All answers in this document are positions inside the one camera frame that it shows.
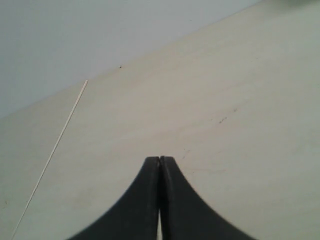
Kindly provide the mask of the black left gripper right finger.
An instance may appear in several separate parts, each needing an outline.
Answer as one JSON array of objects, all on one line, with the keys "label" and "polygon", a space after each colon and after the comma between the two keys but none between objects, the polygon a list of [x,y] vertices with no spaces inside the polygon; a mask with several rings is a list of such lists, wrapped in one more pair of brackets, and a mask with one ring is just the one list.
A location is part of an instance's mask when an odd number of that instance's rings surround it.
[{"label": "black left gripper right finger", "polygon": [[160,219],[164,240],[252,240],[215,212],[171,156],[160,157]]}]

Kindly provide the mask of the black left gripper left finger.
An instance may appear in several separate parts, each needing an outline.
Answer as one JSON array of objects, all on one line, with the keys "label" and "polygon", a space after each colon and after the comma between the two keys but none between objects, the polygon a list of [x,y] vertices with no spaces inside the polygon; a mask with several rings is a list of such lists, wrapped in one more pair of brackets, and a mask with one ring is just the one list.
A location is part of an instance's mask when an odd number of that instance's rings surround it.
[{"label": "black left gripper left finger", "polygon": [[160,158],[147,157],[121,198],[71,240],[156,240]]}]

